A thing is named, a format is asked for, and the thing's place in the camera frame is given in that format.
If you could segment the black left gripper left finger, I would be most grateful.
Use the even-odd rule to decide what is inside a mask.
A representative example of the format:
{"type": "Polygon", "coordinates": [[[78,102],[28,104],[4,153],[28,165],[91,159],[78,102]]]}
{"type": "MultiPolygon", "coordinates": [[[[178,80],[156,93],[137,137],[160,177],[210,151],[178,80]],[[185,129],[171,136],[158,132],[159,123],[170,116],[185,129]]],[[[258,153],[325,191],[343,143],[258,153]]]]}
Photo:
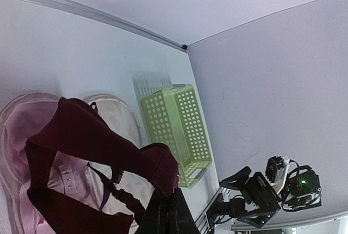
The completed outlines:
{"type": "Polygon", "coordinates": [[[168,200],[154,191],[150,202],[146,208],[142,221],[136,230],[136,234],[166,234],[168,233],[168,218],[167,209],[168,200]]]}

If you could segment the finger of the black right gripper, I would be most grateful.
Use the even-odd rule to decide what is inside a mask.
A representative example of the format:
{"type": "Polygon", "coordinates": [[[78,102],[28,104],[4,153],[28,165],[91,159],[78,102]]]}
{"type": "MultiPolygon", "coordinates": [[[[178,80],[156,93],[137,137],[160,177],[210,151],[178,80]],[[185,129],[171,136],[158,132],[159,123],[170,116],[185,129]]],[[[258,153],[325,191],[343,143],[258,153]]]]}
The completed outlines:
{"type": "Polygon", "coordinates": [[[248,181],[250,177],[251,169],[249,166],[245,166],[236,174],[223,179],[219,182],[220,187],[226,189],[243,189],[245,183],[248,181]]]}
{"type": "Polygon", "coordinates": [[[271,219],[271,216],[271,210],[258,208],[253,211],[248,211],[244,215],[238,217],[238,221],[261,229],[271,219]]]}

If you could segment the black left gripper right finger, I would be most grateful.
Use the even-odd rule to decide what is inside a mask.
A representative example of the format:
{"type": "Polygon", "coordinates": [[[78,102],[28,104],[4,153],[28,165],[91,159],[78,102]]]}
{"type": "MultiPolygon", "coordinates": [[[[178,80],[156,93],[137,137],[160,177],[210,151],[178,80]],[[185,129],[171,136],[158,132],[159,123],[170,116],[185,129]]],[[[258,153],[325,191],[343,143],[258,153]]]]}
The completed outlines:
{"type": "Polygon", "coordinates": [[[176,188],[169,199],[168,233],[200,234],[180,188],[176,188]]]}

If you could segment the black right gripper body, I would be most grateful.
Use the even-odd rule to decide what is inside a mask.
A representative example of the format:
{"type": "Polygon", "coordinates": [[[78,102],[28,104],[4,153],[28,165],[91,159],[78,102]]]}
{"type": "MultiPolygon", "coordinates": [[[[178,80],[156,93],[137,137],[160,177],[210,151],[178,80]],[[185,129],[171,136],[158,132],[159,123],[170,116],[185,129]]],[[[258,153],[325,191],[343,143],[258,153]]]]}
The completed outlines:
{"type": "Polygon", "coordinates": [[[256,172],[250,176],[243,189],[233,189],[241,193],[245,205],[233,215],[238,217],[248,211],[266,208],[272,211],[271,219],[281,210],[299,212],[322,205],[322,188],[319,175],[308,165],[297,166],[288,173],[284,188],[277,194],[266,177],[256,172]]]}

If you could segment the light green perforated plastic basket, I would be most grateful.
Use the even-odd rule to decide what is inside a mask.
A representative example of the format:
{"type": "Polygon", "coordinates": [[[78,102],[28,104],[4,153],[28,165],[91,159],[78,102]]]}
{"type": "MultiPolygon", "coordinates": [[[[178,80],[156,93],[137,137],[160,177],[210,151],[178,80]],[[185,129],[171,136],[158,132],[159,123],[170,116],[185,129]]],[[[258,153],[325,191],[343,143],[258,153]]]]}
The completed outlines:
{"type": "Polygon", "coordinates": [[[193,188],[212,164],[212,154],[191,84],[164,85],[140,100],[151,142],[167,145],[179,168],[179,186],[193,188]]]}

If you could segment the light pink bra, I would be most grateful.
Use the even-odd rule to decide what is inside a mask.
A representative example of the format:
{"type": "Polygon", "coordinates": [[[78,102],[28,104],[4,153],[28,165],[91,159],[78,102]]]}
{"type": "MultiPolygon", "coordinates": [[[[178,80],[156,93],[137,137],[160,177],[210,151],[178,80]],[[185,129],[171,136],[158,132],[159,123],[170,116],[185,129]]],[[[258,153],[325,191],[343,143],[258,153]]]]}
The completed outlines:
{"type": "MultiPolygon", "coordinates": [[[[18,98],[1,111],[1,233],[53,233],[27,196],[30,172],[24,146],[52,118],[57,100],[18,98]]],[[[58,152],[48,187],[99,209],[102,186],[87,161],[58,152]]]]}

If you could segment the beige patterned mesh laundry bag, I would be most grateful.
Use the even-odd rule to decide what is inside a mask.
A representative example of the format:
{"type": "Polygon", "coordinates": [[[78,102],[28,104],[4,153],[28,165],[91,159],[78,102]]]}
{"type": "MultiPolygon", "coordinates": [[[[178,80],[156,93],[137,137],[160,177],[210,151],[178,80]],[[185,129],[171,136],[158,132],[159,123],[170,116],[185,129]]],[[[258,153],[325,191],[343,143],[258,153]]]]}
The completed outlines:
{"type": "MultiPolygon", "coordinates": [[[[58,97],[51,94],[43,93],[33,93],[20,96],[18,98],[23,98],[28,96],[30,99],[42,99],[48,98],[52,100],[57,100],[58,97]]],[[[136,146],[141,143],[140,133],[138,129],[138,123],[135,115],[130,110],[130,108],[119,98],[113,95],[95,95],[87,99],[87,103],[95,107],[97,113],[102,117],[102,119],[107,123],[109,128],[120,134],[122,137],[130,140],[136,146]]],[[[101,184],[101,180],[97,177],[97,174],[93,171],[94,169],[99,170],[106,176],[111,176],[111,170],[106,165],[98,164],[95,162],[87,162],[88,168],[91,169],[93,176],[98,183],[101,184]]],[[[106,203],[101,200],[100,208],[97,211],[102,211],[106,214],[115,214],[117,212],[129,213],[129,209],[126,208],[124,204],[117,201],[114,198],[109,198],[106,203]]]]}

